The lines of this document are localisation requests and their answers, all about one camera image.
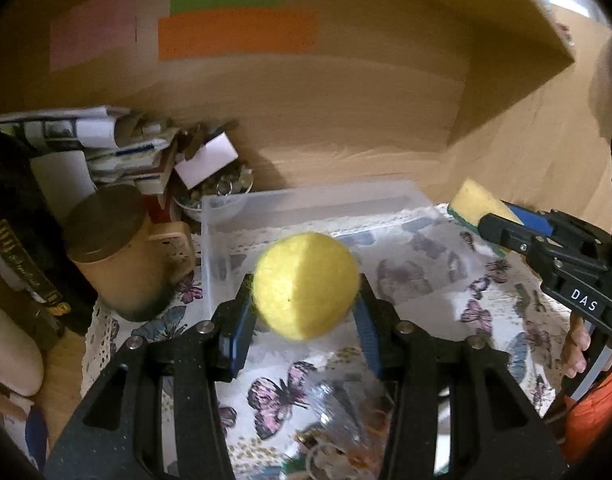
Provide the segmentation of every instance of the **butterfly tablecloth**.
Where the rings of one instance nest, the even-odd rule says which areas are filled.
[[[561,383],[560,353],[570,311],[541,293],[539,279],[518,254],[500,259],[447,215],[445,205],[439,210],[441,221],[421,216],[337,238],[355,255],[375,294],[393,303],[400,317],[440,338],[462,340],[477,333],[509,352],[511,374],[543,415]],[[199,262],[198,237],[195,246]],[[231,267],[241,276],[254,265],[246,256],[231,256]],[[197,267],[180,283],[166,311],[149,322],[128,322],[98,302],[86,335],[82,396],[127,337],[140,335],[150,342],[175,337],[205,317],[202,298]],[[258,322],[239,377],[217,384],[235,473],[278,478],[281,466],[284,477],[307,478],[294,466],[295,431],[317,419],[307,405],[305,377],[317,368],[362,365],[352,316],[307,344],[287,342]],[[162,419],[164,463],[173,474],[171,388],[164,383]]]

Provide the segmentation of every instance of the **brown lid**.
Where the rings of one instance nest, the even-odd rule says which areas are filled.
[[[88,264],[115,254],[135,235],[145,216],[143,196],[136,187],[120,184],[98,189],[66,218],[68,257]]]

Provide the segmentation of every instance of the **mug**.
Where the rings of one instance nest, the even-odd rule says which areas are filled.
[[[166,248],[173,239],[180,242],[180,258]],[[84,199],[66,218],[64,240],[68,258],[103,303],[129,321],[159,314],[195,268],[188,224],[153,224],[134,186],[102,187]]]

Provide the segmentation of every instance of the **sponge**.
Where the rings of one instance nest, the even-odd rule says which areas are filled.
[[[474,232],[478,232],[477,227],[481,218],[488,213],[494,213],[523,225],[506,204],[497,200],[487,189],[470,178],[464,181],[449,203],[448,213]]]
[[[320,233],[271,245],[257,262],[253,299],[270,328],[304,341],[329,332],[352,307],[359,269],[348,248]]]

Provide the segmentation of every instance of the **ball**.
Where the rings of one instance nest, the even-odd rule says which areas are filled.
[[[257,262],[253,299],[270,328],[304,341],[329,332],[359,291],[359,269],[348,248],[320,233],[275,242]]]

